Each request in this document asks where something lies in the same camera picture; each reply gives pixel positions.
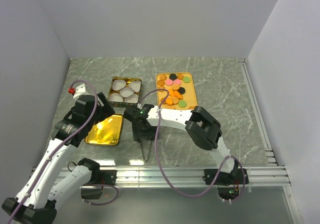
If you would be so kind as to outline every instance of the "gray wall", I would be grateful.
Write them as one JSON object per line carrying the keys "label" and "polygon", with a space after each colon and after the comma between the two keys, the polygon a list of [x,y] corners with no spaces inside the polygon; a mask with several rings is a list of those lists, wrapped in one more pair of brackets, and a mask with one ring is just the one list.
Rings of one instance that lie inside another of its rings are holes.
{"label": "gray wall", "polygon": [[279,0],[248,61],[277,160],[305,223],[319,223],[320,0]]}
{"label": "gray wall", "polygon": [[277,0],[40,0],[70,57],[247,57]]}
{"label": "gray wall", "polygon": [[[0,203],[42,156],[68,58],[37,0],[0,0]],[[0,210],[0,222],[8,218]]]}

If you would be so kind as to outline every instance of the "gray floor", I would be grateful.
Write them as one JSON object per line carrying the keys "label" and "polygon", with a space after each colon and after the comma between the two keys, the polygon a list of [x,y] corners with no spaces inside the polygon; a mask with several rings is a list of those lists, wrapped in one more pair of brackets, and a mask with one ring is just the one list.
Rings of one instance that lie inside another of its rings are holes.
{"label": "gray floor", "polygon": [[[201,190],[188,188],[190,194]],[[114,190],[105,189],[106,202]],[[187,198],[170,188],[121,189],[119,198],[106,206],[89,206],[80,191],[58,211],[54,223],[112,224],[293,224],[282,187],[256,187],[232,205],[222,203],[213,188],[200,198]]]}
{"label": "gray floor", "polygon": [[[155,89],[158,73],[190,72],[198,104],[206,108],[222,124],[224,142],[231,154],[246,165],[268,164],[241,66],[236,58],[75,58],[66,77],[54,124],[74,105],[68,94],[69,84],[86,79],[96,91],[108,94],[113,76],[142,78],[142,95]],[[156,104],[156,94],[145,103]],[[123,113],[123,108],[116,108]],[[199,149],[186,132],[162,128],[159,141],[160,159],[166,165],[213,164],[211,156]],[[129,165],[142,160],[140,146],[132,141],[131,124],[124,120],[117,146],[95,146],[81,143],[70,161],[90,158],[101,165]],[[146,165],[156,165],[152,150]]]}

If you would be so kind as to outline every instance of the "orange tray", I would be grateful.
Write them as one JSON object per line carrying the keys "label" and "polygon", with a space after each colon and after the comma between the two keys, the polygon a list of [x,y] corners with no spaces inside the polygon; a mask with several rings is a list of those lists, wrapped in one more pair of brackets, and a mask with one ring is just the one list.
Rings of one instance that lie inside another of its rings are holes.
{"label": "orange tray", "polygon": [[[185,93],[182,95],[183,96],[183,100],[186,101],[186,106],[185,107],[180,107],[179,104],[175,104],[175,105],[167,105],[166,103],[164,103],[162,105],[163,108],[165,109],[172,109],[174,106],[174,108],[176,110],[190,110],[190,109],[194,109],[195,106],[198,105],[198,102],[197,102],[197,97],[196,97],[196,91],[195,91],[195,86],[194,86],[194,81],[192,79],[192,75],[189,73],[189,72],[171,72],[171,73],[160,73],[158,74],[156,77],[155,77],[155,82],[156,82],[156,87],[157,89],[161,89],[161,88],[165,88],[165,89],[171,89],[172,86],[168,86],[166,84],[164,84],[163,86],[160,86],[158,84],[158,81],[160,80],[160,76],[162,75],[165,75],[166,76],[166,79],[169,79],[169,75],[170,74],[182,74],[184,77],[189,77],[190,78],[190,82],[189,83],[185,83],[183,80],[181,80],[181,85],[180,87],[183,87],[185,88]],[[161,99],[164,98],[167,93],[165,91],[163,92],[160,92],[160,91],[157,91],[156,92],[156,95],[157,95],[157,102],[158,102],[158,105],[161,103]]]}

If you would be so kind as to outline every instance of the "marble table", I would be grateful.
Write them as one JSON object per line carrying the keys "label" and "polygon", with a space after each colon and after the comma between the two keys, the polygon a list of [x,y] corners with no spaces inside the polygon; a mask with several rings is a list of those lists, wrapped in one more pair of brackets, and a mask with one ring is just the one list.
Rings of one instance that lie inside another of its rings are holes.
{"label": "marble table", "polygon": [[[193,77],[198,104],[203,106],[221,124],[228,149],[245,165],[268,164],[254,110],[250,101],[241,65],[237,58],[73,58],[62,94],[57,106],[54,124],[60,121],[74,105],[68,94],[73,80],[86,79],[97,92],[108,94],[113,76],[142,78],[142,95],[156,88],[158,73],[190,72]],[[145,103],[157,104],[156,94],[146,98]],[[116,107],[116,113],[124,108]],[[70,161],[90,158],[101,165],[143,164],[141,147],[132,139],[131,123],[123,121],[120,142],[116,146],[80,144]],[[160,159],[163,165],[213,164],[211,156],[199,149],[184,131],[162,128],[159,139]],[[143,143],[147,152],[149,142]],[[152,147],[145,165],[156,165]]]}

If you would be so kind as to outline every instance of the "yellow tray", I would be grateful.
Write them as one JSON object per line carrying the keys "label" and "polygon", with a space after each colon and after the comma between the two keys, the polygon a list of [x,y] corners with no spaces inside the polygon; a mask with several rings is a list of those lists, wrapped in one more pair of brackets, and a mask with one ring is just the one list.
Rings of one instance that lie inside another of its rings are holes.
{"label": "yellow tray", "polygon": [[104,121],[94,125],[85,143],[93,145],[117,145],[120,139],[123,116],[114,114]]}
{"label": "yellow tray", "polygon": [[[183,76],[187,76],[190,78],[190,82],[189,83],[185,83],[184,81],[181,80],[181,85],[180,87],[184,87],[185,88],[185,93],[182,95],[183,96],[183,100],[186,101],[186,107],[180,107],[179,104],[175,104],[173,105],[175,107],[176,110],[190,110],[190,109],[194,109],[195,106],[198,105],[198,102],[197,102],[197,97],[196,97],[196,90],[195,90],[195,86],[194,86],[194,81],[192,79],[192,75],[189,73],[189,72],[171,72],[171,73],[160,73],[158,74],[156,77],[155,77],[155,82],[156,82],[156,88],[157,89],[161,89],[161,88],[165,88],[165,89],[171,89],[172,86],[168,86],[168,85],[164,85],[163,87],[162,86],[159,86],[157,84],[158,80],[160,80],[160,76],[161,75],[165,75],[167,79],[169,79],[169,75],[170,74],[182,74]],[[165,91],[163,92],[160,92],[160,91],[157,91],[156,92],[156,95],[157,95],[157,102],[158,102],[158,105],[161,103],[161,99],[164,98],[167,93]],[[170,107],[167,105],[167,104],[163,104],[163,108],[165,109],[170,109]]]}

